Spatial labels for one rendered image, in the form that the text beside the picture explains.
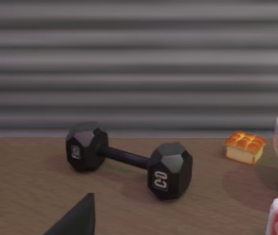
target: bread loaf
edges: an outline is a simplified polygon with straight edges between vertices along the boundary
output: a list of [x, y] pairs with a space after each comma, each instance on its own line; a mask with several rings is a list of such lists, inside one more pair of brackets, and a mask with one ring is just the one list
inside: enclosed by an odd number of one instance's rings
[[253, 165], [263, 154], [266, 140], [260, 136], [236, 131], [225, 141], [226, 157]]

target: dumbbell bar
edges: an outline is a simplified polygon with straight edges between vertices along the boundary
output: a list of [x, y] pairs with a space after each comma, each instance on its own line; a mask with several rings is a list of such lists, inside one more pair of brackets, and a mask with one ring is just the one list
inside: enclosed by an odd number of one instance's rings
[[96, 122], [75, 125], [66, 138], [67, 160], [76, 171], [95, 170], [105, 158], [148, 170], [148, 188], [160, 199], [180, 197], [192, 176], [192, 156], [180, 143], [164, 143], [151, 158], [108, 147], [108, 135]]

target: wooden table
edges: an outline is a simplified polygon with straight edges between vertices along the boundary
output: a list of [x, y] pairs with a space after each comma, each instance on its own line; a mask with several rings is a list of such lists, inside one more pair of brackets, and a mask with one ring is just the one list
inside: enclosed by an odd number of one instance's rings
[[63, 139], [0, 138], [0, 235], [41, 235], [89, 192], [96, 235], [263, 235], [278, 186], [271, 141], [254, 166], [226, 159], [223, 139], [113, 139], [111, 146], [148, 156], [170, 141], [193, 155], [193, 178], [180, 199], [160, 202], [144, 170], [106, 160], [78, 174]]

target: gray striped background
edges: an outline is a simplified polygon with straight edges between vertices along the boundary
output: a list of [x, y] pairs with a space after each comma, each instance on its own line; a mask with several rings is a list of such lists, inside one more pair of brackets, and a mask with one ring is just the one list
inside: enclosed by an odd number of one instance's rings
[[0, 135], [270, 136], [278, 1], [0, 1]]

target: golden brown bread crust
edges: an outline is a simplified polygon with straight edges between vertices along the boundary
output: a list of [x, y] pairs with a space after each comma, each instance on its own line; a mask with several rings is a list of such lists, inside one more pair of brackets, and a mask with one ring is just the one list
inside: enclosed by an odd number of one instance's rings
[[266, 145], [266, 140], [260, 136], [242, 131], [236, 131], [225, 141], [225, 146], [233, 146], [257, 153]]

